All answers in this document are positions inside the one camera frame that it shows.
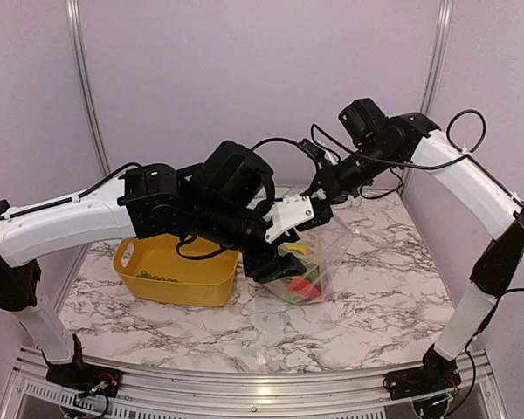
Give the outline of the yellow toy lemon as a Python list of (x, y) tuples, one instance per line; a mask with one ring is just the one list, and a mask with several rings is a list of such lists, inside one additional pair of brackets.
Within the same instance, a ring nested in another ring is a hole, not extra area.
[(302, 256), (307, 256), (311, 254), (311, 251), (305, 245), (300, 243), (288, 244), (287, 249), (291, 252), (298, 253)]

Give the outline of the orange toy carrot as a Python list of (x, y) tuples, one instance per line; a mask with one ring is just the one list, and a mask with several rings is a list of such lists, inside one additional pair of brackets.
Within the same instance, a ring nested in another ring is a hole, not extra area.
[(286, 290), (309, 301), (316, 301), (322, 297), (321, 288), (301, 276), (293, 277), (286, 285)]

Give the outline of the green toy leafy vegetable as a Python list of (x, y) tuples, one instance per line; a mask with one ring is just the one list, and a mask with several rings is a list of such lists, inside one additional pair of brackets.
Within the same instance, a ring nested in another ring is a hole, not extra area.
[(325, 269), (321, 266), (317, 259), (314, 258), (314, 255), (311, 253), (307, 256), (302, 256), (298, 253), (291, 251), (279, 251), (280, 256), (294, 255), (306, 268), (306, 271), (301, 275), (301, 277), (307, 279), (314, 285), (318, 285), (321, 282), (321, 277), (325, 272)]

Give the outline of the clear zip top bag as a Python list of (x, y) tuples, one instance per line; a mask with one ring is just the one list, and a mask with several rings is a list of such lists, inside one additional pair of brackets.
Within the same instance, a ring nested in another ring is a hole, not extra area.
[(302, 231), (299, 241), (278, 247), (280, 256), (294, 255), (306, 271), (273, 280), (263, 287), (290, 304), (313, 304), (329, 299), (341, 260), (354, 236), (341, 211), (335, 209), (328, 223)]

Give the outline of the yellow plastic basket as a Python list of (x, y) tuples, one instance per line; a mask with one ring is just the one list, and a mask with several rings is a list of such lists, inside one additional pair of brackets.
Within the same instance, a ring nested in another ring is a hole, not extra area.
[[(176, 253), (177, 237), (162, 235), (147, 239), (123, 240), (115, 253), (113, 266), (128, 290), (139, 299), (180, 306), (220, 307), (232, 295), (239, 253), (224, 253), (203, 261), (188, 260), (212, 253), (218, 246), (196, 239)], [(137, 278), (141, 271), (176, 278), (179, 283)]]

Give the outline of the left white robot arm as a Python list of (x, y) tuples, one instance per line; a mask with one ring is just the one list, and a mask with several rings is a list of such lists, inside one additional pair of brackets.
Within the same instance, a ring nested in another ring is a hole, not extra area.
[(188, 170), (128, 163), (91, 188), (26, 207), (0, 201), (0, 309), (14, 313), (39, 345), (46, 363), (74, 388), (86, 388), (93, 370), (79, 341), (38, 292), (38, 259), (110, 239), (204, 238), (222, 251), (239, 251), (252, 278), (265, 283), (303, 267), (279, 245), (315, 217), (307, 196), (274, 198), (272, 177), (261, 172), (260, 203), (241, 203), (220, 189), (193, 190)]

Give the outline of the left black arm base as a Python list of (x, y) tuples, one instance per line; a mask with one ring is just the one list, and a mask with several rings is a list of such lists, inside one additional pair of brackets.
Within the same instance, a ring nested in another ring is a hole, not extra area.
[(105, 394), (108, 397), (117, 396), (121, 385), (122, 372), (113, 367), (85, 362), (79, 338), (74, 334), (72, 339), (74, 353), (69, 362), (51, 363), (43, 355), (48, 368), (46, 380), (80, 392), (89, 392), (91, 388), (105, 381), (107, 383), (107, 387), (103, 389)]

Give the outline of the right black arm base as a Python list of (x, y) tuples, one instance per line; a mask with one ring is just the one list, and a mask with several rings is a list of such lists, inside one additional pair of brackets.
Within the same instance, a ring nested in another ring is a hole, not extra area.
[(454, 359), (447, 360), (431, 345), (419, 367), (388, 372), (384, 376), (383, 387), (392, 400), (456, 388), (462, 382), (457, 369)]

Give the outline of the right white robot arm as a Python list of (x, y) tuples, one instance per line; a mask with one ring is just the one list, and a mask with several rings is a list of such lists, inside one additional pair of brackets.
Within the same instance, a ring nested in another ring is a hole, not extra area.
[(329, 208), (387, 169), (414, 168), (429, 173), (456, 196), (485, 227), (491, 241), (472, 268), (471, 284), (445, 329), (426, 353), (415, 383), (432, 391), (450, 373), (454, 361), (488, 324), (524, 253), (524, 201), (506, 189), (450, 135), (421, 113), (386, 116), (358, 104), (345, 108), (339, 120), (355, 147), (336, 164), (322, 163), (309, 196), (322, 191), (314, 209)]

